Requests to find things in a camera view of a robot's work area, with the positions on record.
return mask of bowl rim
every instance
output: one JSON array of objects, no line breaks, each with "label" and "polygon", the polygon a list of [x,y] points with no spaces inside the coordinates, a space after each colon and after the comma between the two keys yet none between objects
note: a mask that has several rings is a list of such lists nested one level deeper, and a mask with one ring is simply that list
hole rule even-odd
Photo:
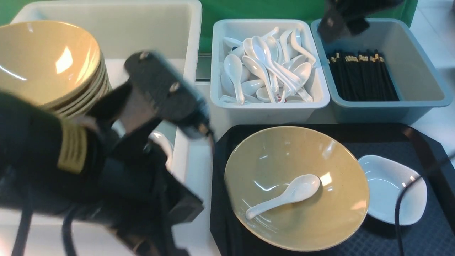
[{"label": "bowl rim", "polygon": [[[414,169],[412,169],[412,168],[410,168],[410,167],[408,167],[408,166],[406,166],[406,165],[404,165],[404,164],[400,164],[400,163],[398,163],[398,162],[396,162],[396,161],[394,161],[394,160],[391,160],[391,159],[386,158],[386,157],[378,156],[378,155],[373,155],[373,154],[364,155],[363,157],[359,158],[359,163],[360,163],[361,160],[368,159],[368,158],[376,158],[376,159],[380,159],[381,161],[388,161],[388,162],[394,163],[394,164],[396,164],[397,166],[402,167],[403,170],[408,170],[410,173],[414,173],[414,174],[417,175],[417,176],[421,176],[421,175],[420,175],[418,172],[416,172]],[[424,185],[424,188],[425,188],[425,189],[424,189],[424,193],[425,193],[425,205],[424,205],[424,207],[422,208],[422,211],[419,213],[420,216],[419,216],[417,219],[412,220],[412,221],[404,221],[404,220],[401,221],[401,220],[400,220],[400,226],[409,226],[409,225],[412,225],[412,224],[417,223],[417,222],[422,218],[423,214],[425,213],[425,209],[426,209],[426,205],[427,205],[427,201],[428,201],[428,187],[427,187],[427,184],[426,184],[426,182],[425,182],[424,179],[420,179],[420,180],[423,182],[423,185]],[[395,225],[395,220],[393,220],[393,221],[386,220],[386,219],[384,219],[384,218],[381,218],[381,217],[375,215],[374,213],[373,213],[373,214],[370,213],[369,210],[368,210],[367,212],[368,212],[368,215],[370,215],[371,217],[373,217],[373,218],[375,218],[375,219],[377,219],[377,220],[380,220],[380,221],[382,221],[382,222],[385,222],[385,223],[389,223],[389,224]]]},{"label": "bowl rim", "polygon": [[[250,137],[252,136],[255,136],[257,134],[260,134],[260,133],[263,133],[265,131],[268,131],[268,130],[273,130],[273,129],[288,129],[288,128],[295,128],[295,129],[298,129],[298,130],[305,130],[305,131],[310,131],[310,132],[314,132],[314,133],[318,133],[318,134],[321,134],[323,135],[324,137],[328,137],[330,139],[332,139],[333,141],[335,141],[336,143],[338,143],[340,146],[342,146],[346,152],[348,152],[348,154],[357,162],[357,164],[359,165],[359,169],[362,171],[362,174],[364,174],[364,171],[362,169],[362,166],[360,165],[360,163],[358,162],[357,158],[351,153],[351,151],[349,151],[343,144],[341,144],[338,140],[322,133],[322,132],[319,132],[319,131],[316,131],[316,130],[313,130],[313,129],[309,129],[309,128],[306,128],[306,127],[301,127],[301,126],[293,126],[293,125],[282,125],[282,126],[275,126],[275,127],[270,127],[270,128],[266,128],[266,129],[263,129],[263,130],[260,130],[260,131],[257,131],[251,135],[249,135],[248,137],[246,137],[244,140],[242,140],[236,147],[235,149],[232,151],[232,153],[230,154],[229,158],[227,159],[227,162],[226,162],[226,166],[228,165],[229,163],[229,160],[231,159],[231,156],[233,155],[233,153],[246,141],[248,140]],[[365,183],[367,184],[367,197],[366,197],[366,206],[365,206],[365,211],[363,212],[363,217],[362,217],[362,220],[359,222],[359,224],[357,225],[357,227],[351,232],[351,234],[349,234],[348,236],[346,236],[345,238],[341,239],[340,241],[337,241],[336,243],[332,244],[332,245],[329,245],[329,246],[325,246],[325,247],[320,247],[320,248],[312,248],[311,250],[308,250],[308,249],[304,249],[302,247],[300,248],[294,248],[294,247],[289,247],[289,246],[283,246],[279,243],[275,243],[273,242],[272,240],[269,240],[263,236],[260,236],[259,234],[257,234],[254,229],[252,229],[251,227],[249,227],[248,225],[245,225],[243,223],[243,221],[241,220],[241,218],[236,214],[236,212],[233,210],[233,213],[234,215],[237,217],[238,221],[248,230],[250,231],[252,234],[254,234],[257,238],[263,240],[264,242],[268,243],[268,244],[271,244],[273,246],[276,246],[276,247],[279,247],[279,248],[282,248],[282,249],[286,249],[286,250],[290,250],[290,251],[300,251],[300,252],[312,252],[312,251],[323,251],[323,250],[326,250],[326,249],[329,249],[329,248],[332,248],[332,247],[335,247],[337,245],[340,245],[341,243],[345,242],[347,239],[349,239],[350,237],[352,237],[353,234],[355,234],[359,228],[361,227],[361,225],[363,224],[363,222],[365,221],[365,218],[367,216],[367,213],[368,213],[368,207],[369,207],[369,186],[368,186],[368,181],[366,179],[366,175],[363,176],[364,177],[364,180],[365,180]],[[224,170],[224,179],[226,180],[226,168]],[[228,191],[228,194],[229,194],[229,187],[228,185],[226,184],[226,189]]]}]

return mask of stack of bowls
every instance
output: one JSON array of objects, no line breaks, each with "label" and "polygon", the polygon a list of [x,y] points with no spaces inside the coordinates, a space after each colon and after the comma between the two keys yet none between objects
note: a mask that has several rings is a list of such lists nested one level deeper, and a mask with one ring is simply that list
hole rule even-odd
[{"label": "stack of bowls", "polygon": [[111,90],[103,54],[86,30],[37,20],[0,27],[0,90],[62,117],[84,114]]}]

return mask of white plastic bin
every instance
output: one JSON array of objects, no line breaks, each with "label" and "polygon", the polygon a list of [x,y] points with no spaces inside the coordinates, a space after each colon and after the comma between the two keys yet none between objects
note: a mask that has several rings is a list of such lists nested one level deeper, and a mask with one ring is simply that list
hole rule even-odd
[{"label": "white plastic bin", "polygon": [[223,95],[221,69],[224,58],[228,55],[224,37],[240,41],[252,36],[263,36],[273,28],[279,27],[280,34],[286,29],[298,28],[302,33],[302,44],[319,62],[319,55],[311,34],[310,27],[300,20],[221,20],[213,26],[211,101],[218,107],[228,110],[228,118],[237,124],[282,124],[289,122],[304,123],[315,109],[323,108],[330,102],[329,90],[320,63],[314,69],[305,89],[313,96],[314,102],[303,103],[251,103],[239,105],[220,100]]}]

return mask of yellow bowl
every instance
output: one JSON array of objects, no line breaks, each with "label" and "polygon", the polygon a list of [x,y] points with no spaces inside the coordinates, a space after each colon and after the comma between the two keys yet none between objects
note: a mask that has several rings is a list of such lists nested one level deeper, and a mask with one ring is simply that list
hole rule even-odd
[{"label": "yellow bowl", "polygon": [[52,108],[81,92],[100,62],[86,30],[37,20],[0,27],[0,90]]},{"label": "yellow bowl", "polygon": [[[320,178],[314,196],[245,218],[248,208],[279,196],[303,174]],[[224,177],[240,222],[260,239],[287,250],[338,245],[367,214],[368,183],[357,159],[339,142],[311,129],[281,126],[251,135],[234,149]]]}]

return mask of plastic container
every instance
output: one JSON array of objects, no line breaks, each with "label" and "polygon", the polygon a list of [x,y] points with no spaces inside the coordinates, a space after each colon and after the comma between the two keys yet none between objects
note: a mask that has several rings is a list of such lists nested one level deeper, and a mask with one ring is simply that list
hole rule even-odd
[{"label": "plastic container", "polygon": [[321,20],[311,24],[319,58],[335,49],[344,51],[378,50],[386,64],[399,102],[349,102],[343,100],[335,87],[327,61],[322,61],[331,106],[339,123],[413,123],[432,108],[452,102],[449,89],[409,28],[394,19],[368,19],[370,28],[359,36],[342,38],[333,43],[322,42],[317,33]]},{"label": "plastic container", "polygon": [[220,82],[222,63],[229,50],[224,45],[223,38],[227,36],[243,41],[248,37],[263,36],[275,27],[280,28],[280,34],[286,29],[300,29],[304,48],[319,59],[310,27],[300,20],[221,20],[213,26],[210,98],[217,107],[227,110],[227,116],[232,125],[303,123],[315,109],[327,106],[330,101],[329,91],[320,63],[317,68],[314,68],[310,79],[305,84],[305,89],[313,96],[314,102],[239,105],[220,100],[220,97],[224,94]]},{"label": "plastic container", "polygon": [[[160,52],[189,82],[196,80],[201,26],[197,0],[64,0],[26,5],[12,23],[60,20],[80,26],[98,41],[113,87],[128,79],[125,60],[142,50]],[[156,129],[172,143],[174,155],[187,156],[189,141],[174,125],[162,122]],[[171,172],[186,179],[186,161],[173,161]],[[20,213],[0,210],[0,225],[19,223]],[[61,224],[61,220],[33,217],[33,224]]]}]

